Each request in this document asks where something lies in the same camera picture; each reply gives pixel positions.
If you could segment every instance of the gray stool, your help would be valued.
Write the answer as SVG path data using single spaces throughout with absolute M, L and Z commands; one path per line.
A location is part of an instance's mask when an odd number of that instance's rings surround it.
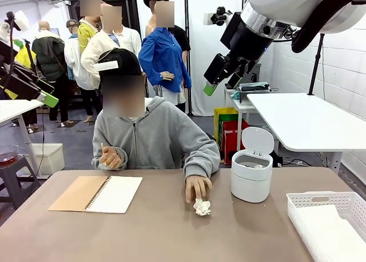
M 31 176 L 18 177 L 17 171 L 27 167 Z M 0 165 L 0 178 L 3 184 L 0 184 L 0 190 L 6 188 L 8 197 L 0 197 L 0 203 L 13 203 L 14 209 L 19 208 L 23 202 L 30 196 L 31 190 L 41 186 L 27 159 L 23 155 L 18 155 L 14 162 L 8 165 Z M 27 188 L 22 188 L 21 182 L 33 182 Z

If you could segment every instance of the mannequin hand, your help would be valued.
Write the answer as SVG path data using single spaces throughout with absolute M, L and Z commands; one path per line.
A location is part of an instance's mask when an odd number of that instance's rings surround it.
M 99 158 L 100 164 L 105 163 L 110 169 L 116 169 L 122 164 L 122 159 L 114 148 L 105 146 L 102 150 L 103 155 Z
M 174 79 L 174 74 L 170 72 L 161 72 L 162 79 L 165 81 L 172 81 Z
M 194 196 L 197 199 L 206 197 L 206 185 L 209 189 L 212 189 L 210 179 L 197 175 L 189 176 L 186 179 L 185 201 L 190 203 L 194 199 Z

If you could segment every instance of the white table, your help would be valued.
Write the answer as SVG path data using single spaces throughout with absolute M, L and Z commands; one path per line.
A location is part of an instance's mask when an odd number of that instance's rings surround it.
M 239 100 L 234 100 L 231 95 L 235 93 L 235 90 L 229 90 L 224 88 L 224 106 L 226 107 L 226 97 L 228 96 L 230 100 L 233 102 L 234 108 L 238 111 L 238 139 L 237 139 L 237 150 L 240 150 L 240 141 L 241 141 L 241 121 L 242 114 L 246 113 L 245 121 L 249 124 L 249 115 L 251 113 L 257 113 L 256 108 L 253 105 L 240 105 Z
M 284 147 L 329 153 L 338 173 L 342 152 L 366 150 L 366 121 L 306 93 L 249 94 L 249 100 Z
M 0 100 L 0 125 L 10 122 L 12 119 L 17 118 L 19 120 L 19 125 L 21 127 L 21 132 L 23 135 L 24 143 L 27 146 L 31 166 L 33 171 L 36 173 L 38 169 L 37 160 L 33 150 L 32 142 L 30 141 L 27 127 L 25 126 L 22 114 L 28 112 L 32 109 L 42 106 L 43 103 L 37 100 Z M 48 176 L 43 176 L 41 171 L 38 172 L 38 178 L 43 179 Z

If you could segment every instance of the red box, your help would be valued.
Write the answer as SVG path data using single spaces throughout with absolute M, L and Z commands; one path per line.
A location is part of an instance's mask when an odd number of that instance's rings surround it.
M 244 120 L 241 123 L 241 132 L 248 128 L 249 125 Z M 225 164 L 230 165 L 233 155 L 237 152 L 236 145 L 238 141 L 238 122 L 226 121 L 222 125 L 222 145 L 221 150 L 225 154 Z M 240 149 L 244 149 L 242 142 L 240 142 Z

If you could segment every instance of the spiral binding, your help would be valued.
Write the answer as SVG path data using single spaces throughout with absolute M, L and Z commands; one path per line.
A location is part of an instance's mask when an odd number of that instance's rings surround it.
M 101 187 L 99 188 L 99 190 L 95 193 L 95 195 L 93 196 L 93 198 L 90 200 L 90 202 L 86 205 L 85 210 L 90 209 L 90 207 L 93 205 L 94 201 L 97 199 L 97 197 L 99 196 L 99 194 L 103 191 L 103 189 L 105 188 L 105 186 L 108 184 L 108 182 L 110 181 L 110 179 L 112 178 L 112 176 L 109 176 L 101 185 Z

